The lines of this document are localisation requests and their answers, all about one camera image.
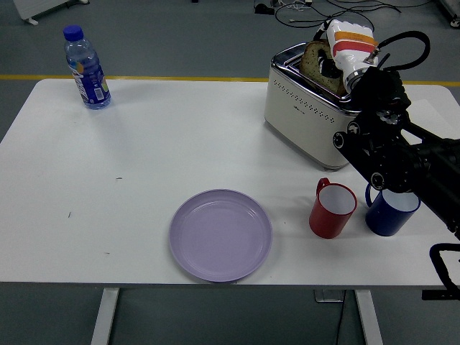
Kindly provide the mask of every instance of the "yellow floor line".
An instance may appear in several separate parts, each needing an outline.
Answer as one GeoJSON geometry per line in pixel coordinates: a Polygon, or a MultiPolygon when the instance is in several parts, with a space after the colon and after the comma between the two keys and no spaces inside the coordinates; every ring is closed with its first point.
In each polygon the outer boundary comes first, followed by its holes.
{"type": "MultiPolygon", "coordinates": [[[[161,77],[146,75],[108,75],[107,79],[141,80],[141,81],[244,81],[244,82],[267,82],[268,78],[238,78],[238,77],[161,77]]],[[[40,81],[42,79],[71,79],[70,75],[23,75],[3,74],[0,81],[40,81]]],[[[440,85],[448,87],[460,87],[460,81],[429,81],[429,80],[404,80],[406,85],[440,85]]]]}
{"type": "MultiPolygon", "coordinates": [[[[0,81],[40,81],[42,79],[71,79],[71,75],[22,75],[3,74],[0,81]]],[[[237,78],[237,77],[154,77],[145,75],[107,75],[107,79],[141,80],[141,81],[245,81],[267,82],[268,78],[237,78]]]]}

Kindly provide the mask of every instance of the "toaster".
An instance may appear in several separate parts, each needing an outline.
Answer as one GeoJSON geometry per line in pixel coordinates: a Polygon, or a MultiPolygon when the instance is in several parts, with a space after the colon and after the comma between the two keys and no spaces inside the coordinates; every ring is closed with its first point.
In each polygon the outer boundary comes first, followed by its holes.
{"type": "Polygon", "coordinates": [[[346,132],[359,110],[348,94],[337,96],[300,73],[305,45],[300,43],[273,57],[265,121],[319,165],[337,170],[348,161],[334,147],[333,135],[346,132]]]}

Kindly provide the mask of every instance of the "mug handle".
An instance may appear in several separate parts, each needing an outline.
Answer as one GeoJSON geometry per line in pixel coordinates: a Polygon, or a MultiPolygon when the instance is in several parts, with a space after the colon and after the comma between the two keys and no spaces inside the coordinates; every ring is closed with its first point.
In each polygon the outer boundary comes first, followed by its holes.
{"type": "Polygon", "coordinates": [[[319,192],[321,192],[321,189],[330,184],[331,183],[329,182],[328,178],[320,178],[320,180],[318,181],[318,185],[316,186],[316,195],[318,195],[319,192]]]}
{"type": "Polygon", "coordinates": [[[371,200],[371,184],[368,184],[367,187],[366,187],[366,193],[365,193],[365,196],[366,196],[366,204],[371,207],[373,202],[371,200]]]}

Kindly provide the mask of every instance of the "blue mug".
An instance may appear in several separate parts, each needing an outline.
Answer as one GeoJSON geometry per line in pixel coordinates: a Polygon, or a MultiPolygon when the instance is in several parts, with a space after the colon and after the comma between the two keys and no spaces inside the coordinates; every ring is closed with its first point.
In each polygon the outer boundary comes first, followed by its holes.
{"type": "Polygon", "coordinates": [[[377,235],[392,236],[420,207],[420,199],[414,193],[393,193],[385,189],[371,201],[371,185],[366,187],[367,226],[377,235]]]}

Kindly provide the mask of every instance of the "blue bottle cap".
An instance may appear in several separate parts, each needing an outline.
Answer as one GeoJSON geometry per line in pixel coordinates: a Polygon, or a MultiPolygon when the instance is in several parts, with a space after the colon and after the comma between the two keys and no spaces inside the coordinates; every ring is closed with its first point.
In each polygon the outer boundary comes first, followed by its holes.
{"type": "Polygon", "coordinates": [[[83,38],[83,30],[78,25],[68,25],[63,33],[67,41],[79,41],[83,38]]]}

